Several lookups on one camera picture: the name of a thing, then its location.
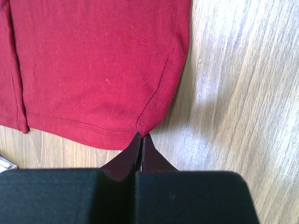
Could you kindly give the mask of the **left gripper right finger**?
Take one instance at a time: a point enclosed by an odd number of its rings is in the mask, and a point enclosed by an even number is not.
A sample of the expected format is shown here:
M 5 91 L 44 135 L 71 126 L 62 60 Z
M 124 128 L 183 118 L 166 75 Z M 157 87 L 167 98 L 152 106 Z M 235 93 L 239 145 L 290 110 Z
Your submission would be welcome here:
M 257 224 L 244 179 L 230 171 L 179 171 L 155 148 L 142 143 L 141 171 L 135 175 L 138 224 Z

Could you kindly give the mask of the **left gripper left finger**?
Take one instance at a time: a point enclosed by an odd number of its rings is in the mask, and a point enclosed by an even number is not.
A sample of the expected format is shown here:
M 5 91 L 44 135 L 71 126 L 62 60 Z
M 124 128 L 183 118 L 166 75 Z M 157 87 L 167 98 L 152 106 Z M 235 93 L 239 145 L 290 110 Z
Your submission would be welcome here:
M 1 173 L 1 223 L 129 224 L 141 140 L 136 134 L 124 151 L 100 168 Z

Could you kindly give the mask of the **dark red t shirt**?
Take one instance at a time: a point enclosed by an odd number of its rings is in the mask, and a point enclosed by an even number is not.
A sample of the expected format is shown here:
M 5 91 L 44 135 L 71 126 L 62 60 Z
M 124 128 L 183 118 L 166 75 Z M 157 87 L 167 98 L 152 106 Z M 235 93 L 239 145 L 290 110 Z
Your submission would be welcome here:
M 1 1 L 1 125 L 125 149 L 167 113 L 190 10 L 189 0 Z

